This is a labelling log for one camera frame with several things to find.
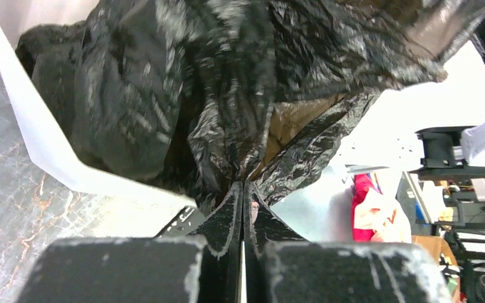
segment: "black plastic bag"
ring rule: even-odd
[[[82,161],[184,192],[204,213],[249,178],[274,203],[317,180],[380,91],[444,80],[484,16],[485,0],[101,0],[66,85],[70,142]],[[290,141],[263,161],[289,104]]]
[[[46,25],[24,33],[16,55],[67,139],[75,119],[75,70],[84,22]]]

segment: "red object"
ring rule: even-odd
[[[355,229],[354,228],[354,210],[360,205],[367,196],[369,188],[378,191],[374,186],[373,181],[366,174],[354,176],[354,188],[356,193],[352,199],[352,209],[350,210],[350,222],[352,224],[352,237],[356,242],[369,242],[374,236],[373,230]]]

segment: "brown cardboard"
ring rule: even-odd
[[[412,243],[417,243],[424,247],[435,262],[440,262],[440,253],[442,241],[445,242],[441,237],[430,236],[430,235],[413,235]]]
[[[452,207],[444,208],[440,213],[440,221],[452,222],[454,213],[455,213],[455,211]],[[450,230],[451,226],[442,225],[441,228],[443,228],[445,230]]]
[[[300,102],[278,102],[270,117],[265,157],[254,172],[257,176],[282,148],[287,145],[304,127],[343,99],[344,95]]]
[[[424,247],[437,264],[440,263],[440,254],[443,254],[451,259],[452,265],[458,265],[457,259],[451,251],[451,247],[449,247],[447,241],[442,237],[433,235],[413,235],[412,243],[417,243]],[[452,294],[452,297],[453,303],[460,302],[460,282],[458,283],[454,294]]]

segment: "crumpled plastic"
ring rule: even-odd
[[[27,70],[68,64],[47,79],[73,90],[79,159],[207,214],[234,181],[271,205],[317,180],[382,90],[443,81],[484,16],[485,0],[101,0],[69,53],[67,31],[44,25],[18,54],[38,58],[20,56]],[[53,38],[33,48],[33,31]]]
[[[367,175],[354,178],[352,237],[356,242],[412,242],[410,221],[399,202],[382,195]]]

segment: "cardboard box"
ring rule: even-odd
[[[449,244],[442,238],[431,235],[413,235],[412,243],[417,243],[424,247],[427,252],[432,256],[436,264],[440,263],[440,254],[449,257],[452,265],[458,265],[457,259],[451,251]],[[458,303],[460,301],[460,282],[458,281],[454,293],[452,293],[453,302]]]

